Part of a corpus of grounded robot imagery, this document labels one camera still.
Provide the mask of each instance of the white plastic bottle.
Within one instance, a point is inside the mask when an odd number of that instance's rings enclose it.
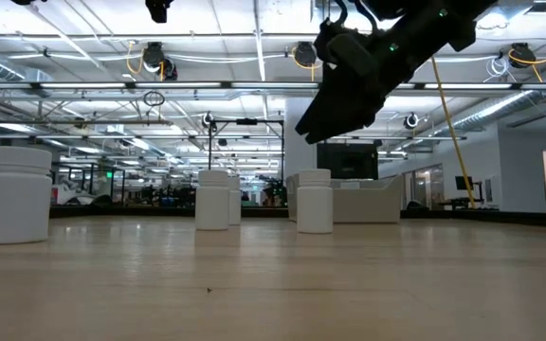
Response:
[[[332,233],[334,221],[330,171],[301,171],[297,196],[298,231],[300,233]]]
[[[238,225],[242,223],[242,192],[239,190],[238,177],[228,178],[228,224]]]
[[[52,154],[0,147],[0,244],[47,239]]]
[[[206,231],[228,229],[228,180],[223,170],[199,172],[195,198],[195,228]]]

